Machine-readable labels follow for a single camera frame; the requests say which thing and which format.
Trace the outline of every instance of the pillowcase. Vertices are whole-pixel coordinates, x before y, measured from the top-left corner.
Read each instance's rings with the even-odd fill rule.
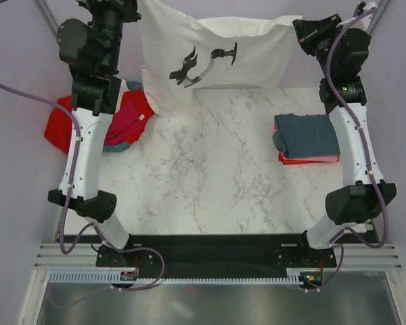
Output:
[[[193,89],[277,87],[296,35],[292,21],[224,17],[197,20],[139,0],[146,97],[154,112],[174,116],[195,108]]]

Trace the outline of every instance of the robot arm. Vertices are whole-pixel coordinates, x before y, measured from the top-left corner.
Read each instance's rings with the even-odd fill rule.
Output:
[[[375,3],[360,3],[355,10],[359,16],[365,10],[376,7]],[[315,56],[320,63],[325,78],[320,84],[320,98],[325,105],[340,146],[343,167],[343,188],[331,192],[325,200],[326,214],[317,225],[307,231],[305,246],[311,249],[326,249],[343,234],[346,228],[376,218],[382,207],[372,184],[370,175],[373,172],[377,187],[387,205],[396,195],[393,183],[386,183],[379,170],[371,146],[367,128],[367,98],[361,79],[357,76],[361,65],[368,57],[368,46],[371,37],[365,32],[370,23],[370,16],[360,21],[359,28],[350,28],[338,37],[344,22],[336,14],[320,21],[295,20],[294,27],[300,46],[307,54]],[[327,69],[330,48],[338,37],[340,42],[335,48],[331,66]],[[363,143],[353,116],[334,95],[327,80],[330,71],[334,87],[342,99],[351,103],[352,112],[361,123],[366,144]],[[372,166],[367,166],[365,151],[368,151]]]
[[[48,193],[48,200],[65,205],[66,193],[72,187],[69,209],[94,223],[101,235],[116,248],[124,248],[131,237],[122,227],[114,209],[114,194],[99,190],[98,174],[102,148],[108,127],[116,110],[120,79],[118,55],[124,22],[136,22],[136,0],[77,0],[88,9],[93,20],[87,26],[76,19],[60,25],[58,44],[60,59],[69,64],[73,78],[72,115],[79,123],[81,136],[72,132],[69,152],[79,142],[78,159],[68,157],[60,186]],[[74,183],[68,184],[74,172]]]

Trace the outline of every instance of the white marble surface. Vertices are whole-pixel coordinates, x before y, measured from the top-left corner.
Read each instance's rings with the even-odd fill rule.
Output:
[[[273,116],[324,114],[317,89],[218,89],[169,121],[155,116],[127,151],[103,154],[99,188],[132,234],[297,233],[341,187],[341,163],[283,166]],[[69,212],[66,234],[83,218]]]

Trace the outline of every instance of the stack of folded clothes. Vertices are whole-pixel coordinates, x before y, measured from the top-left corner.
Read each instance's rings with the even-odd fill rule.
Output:
[[[283,165],[334,163],[340,159],[336,132],[328,115],[274,116],[273,142]]]

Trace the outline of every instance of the lavender wall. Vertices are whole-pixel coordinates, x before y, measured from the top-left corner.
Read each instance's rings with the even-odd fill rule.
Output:
[[[272,19],[283,15],[303,15],[307,20],[318,20],[339,13],[350,18],[359,0],[161,0],[195,18],[239,16]],[[78,8],[71,0],[44,0],[59,24],[69,18],[91,19],[89,12]],[[139,23],[127,24],[120,53],[119,71],[126,79],[141,80],[143,47]],[[295,47],[280,87],[318,87],[322,78],[319,65],[301,48]]]
[[[67,67],[31,0],[0,5],[0,81],[56,99],[69,93]],[[51,108],[0,90],[0,324],[15,324],[39,245],[51,240],[65,156],[43,139]]]
[[[390,239],[406,272],[406,0],[393,1],[384,14],[361,76],[376,158],[387,181],[397,185],[388,206]]]

